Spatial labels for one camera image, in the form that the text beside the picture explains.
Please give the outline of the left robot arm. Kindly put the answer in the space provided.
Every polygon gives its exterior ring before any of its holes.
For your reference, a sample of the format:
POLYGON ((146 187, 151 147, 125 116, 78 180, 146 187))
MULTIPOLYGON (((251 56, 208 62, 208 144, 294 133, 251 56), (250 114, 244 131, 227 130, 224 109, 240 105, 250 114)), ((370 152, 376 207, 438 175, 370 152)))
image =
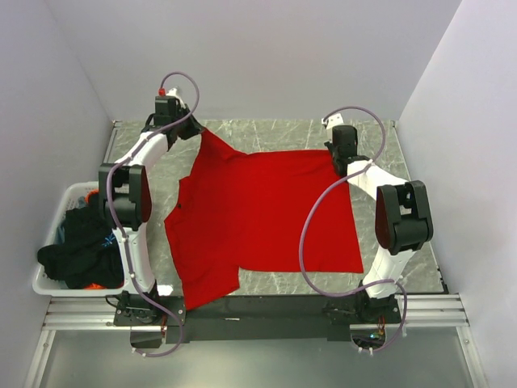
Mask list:
POLYGON ((149 295, 156 286, 146 241, 153 209, 148 173, 178 139, 187 140, 202 130, 179 90, 162 87, 135 145, 99 168, 99 212, 119 246, 126 293, 149 295))

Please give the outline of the red polo shirt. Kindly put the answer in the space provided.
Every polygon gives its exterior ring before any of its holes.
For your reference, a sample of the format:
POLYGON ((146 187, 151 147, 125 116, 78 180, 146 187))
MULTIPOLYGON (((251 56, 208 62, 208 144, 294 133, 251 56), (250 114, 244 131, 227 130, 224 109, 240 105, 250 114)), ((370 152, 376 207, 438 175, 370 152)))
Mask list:
POLYGON ((165 220, 186 307, 239 288, 241 270, 364 270, 349 187, 325 150, 245 154, 204 131, 165 220))

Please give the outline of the black garment in basket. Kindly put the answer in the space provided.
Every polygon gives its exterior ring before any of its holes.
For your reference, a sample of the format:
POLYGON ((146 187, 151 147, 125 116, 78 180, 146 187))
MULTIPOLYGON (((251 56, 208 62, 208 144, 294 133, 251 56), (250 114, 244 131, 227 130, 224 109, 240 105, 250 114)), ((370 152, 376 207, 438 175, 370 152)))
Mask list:
POLYGON ((120 249, 111 227, 100 217, 99 198, 84 208, 65 212, 65 241, 37 252, 37 260, 52 280, 70 289, 96 285, 118 289, 124 283, 120 249))

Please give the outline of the aluminium rail frame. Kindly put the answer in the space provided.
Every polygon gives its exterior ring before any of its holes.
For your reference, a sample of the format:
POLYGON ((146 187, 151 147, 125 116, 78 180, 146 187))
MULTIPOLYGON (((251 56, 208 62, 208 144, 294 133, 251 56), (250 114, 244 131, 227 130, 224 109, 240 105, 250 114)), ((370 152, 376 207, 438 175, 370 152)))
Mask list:
MULTIPOLYGON (((114 325, 115 309, 101 297, 53 297, 44 331, 130 331, 114 325)), ((404 327, 467 327, 469 319, 458 294, 409 295, 404 327)))

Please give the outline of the white laundry basket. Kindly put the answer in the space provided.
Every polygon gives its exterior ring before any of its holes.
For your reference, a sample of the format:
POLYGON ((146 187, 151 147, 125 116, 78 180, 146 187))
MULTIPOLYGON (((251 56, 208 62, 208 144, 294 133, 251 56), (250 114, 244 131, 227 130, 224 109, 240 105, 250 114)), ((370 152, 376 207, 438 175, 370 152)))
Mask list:
MULTIPOLYGON (((53 219, 52 226, 48 232, 48 237, 44 242, 44 247, 54 244, 54 238, 56 234, 56 228, 65 218, 65 212, 78 207, 78 198, 85 196, 89 191, 98 189, 98 183, 85 182, 85 183, 74 183, 69 186, 64 196, 61 198, 57 214, 53 219)), ((41 295, 49 295, 52 297, 89 297, 89 296, 104 296, 112 293, 119 293, 124 284, 118 289, 105 289, 96 285, 89 289, 70 289, 66 286, 65 282, 50 279, 45 271, 44 267, 38 262, 37 271, 32 281, 33 289, 41 295)))

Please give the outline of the black base beam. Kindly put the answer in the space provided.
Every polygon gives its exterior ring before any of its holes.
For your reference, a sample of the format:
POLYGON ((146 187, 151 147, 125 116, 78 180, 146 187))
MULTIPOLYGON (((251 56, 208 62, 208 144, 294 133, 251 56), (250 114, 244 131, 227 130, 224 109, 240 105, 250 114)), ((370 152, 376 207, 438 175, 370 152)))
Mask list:
POLYGON ((166 343, 210 340, 326 339, 350 341, 354 325, 399 324, 403 309, 394 296, 378 302, 361 292, 343 298, 322 295, 223 297, 187 310, 182 297, 162 297, 176 318, 137 295, 120 296, 113 324, 134 329, 132 344, 158 348, 166 343))

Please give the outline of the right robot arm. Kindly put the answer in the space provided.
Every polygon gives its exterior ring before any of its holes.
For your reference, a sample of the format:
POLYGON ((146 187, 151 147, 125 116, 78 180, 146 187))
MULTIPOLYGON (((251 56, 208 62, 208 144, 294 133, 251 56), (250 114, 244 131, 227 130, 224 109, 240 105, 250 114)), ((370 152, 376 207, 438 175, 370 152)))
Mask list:
POLYGON ((358 154, 358 131, 346 124, 326 130, 335 172, 340 177, 352 173, 348 182, 376 202, 374 231, 379 244, 375 259, 354 304, 355 315, 371 323, 388 308, 405 266, 424 243, 431 240, 434 227, 427 188, 420 180, 398 178, 358 154))

